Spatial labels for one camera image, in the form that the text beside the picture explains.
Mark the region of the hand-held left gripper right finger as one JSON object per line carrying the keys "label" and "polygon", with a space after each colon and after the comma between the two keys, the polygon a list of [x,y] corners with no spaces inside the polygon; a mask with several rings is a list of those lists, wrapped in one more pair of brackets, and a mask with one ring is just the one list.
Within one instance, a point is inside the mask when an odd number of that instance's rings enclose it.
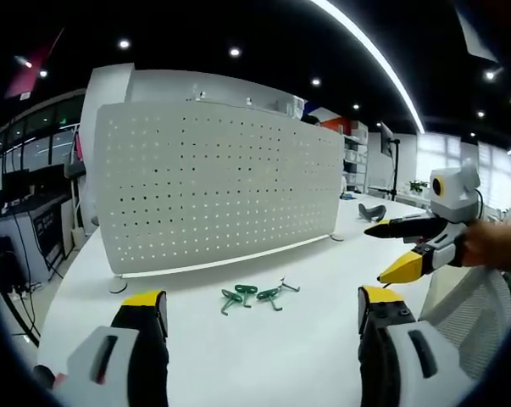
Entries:
{"label": "hand-held left gripper right finger", "polygon": [[458,350],[386,287],[358,289],[362,406],[457,406],[475,382]]}

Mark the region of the person's right hand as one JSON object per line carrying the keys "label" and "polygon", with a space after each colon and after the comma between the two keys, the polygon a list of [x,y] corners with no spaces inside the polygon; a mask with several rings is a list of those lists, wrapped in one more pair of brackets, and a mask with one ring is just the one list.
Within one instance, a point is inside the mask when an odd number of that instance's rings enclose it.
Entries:
{"label": "person's right hand", "polygon": [[477,221],[464,233],[463,266],[511,272],[511,224]]}

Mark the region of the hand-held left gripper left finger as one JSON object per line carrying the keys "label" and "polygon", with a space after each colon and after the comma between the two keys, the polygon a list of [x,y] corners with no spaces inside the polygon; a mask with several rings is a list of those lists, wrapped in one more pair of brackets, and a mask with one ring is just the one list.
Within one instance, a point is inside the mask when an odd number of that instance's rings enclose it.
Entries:
{"label": "hand-held left gripper left finger", "polygon": [[68,406],[167,406],[169,352],[164,290],[123,301],[67,360]]}

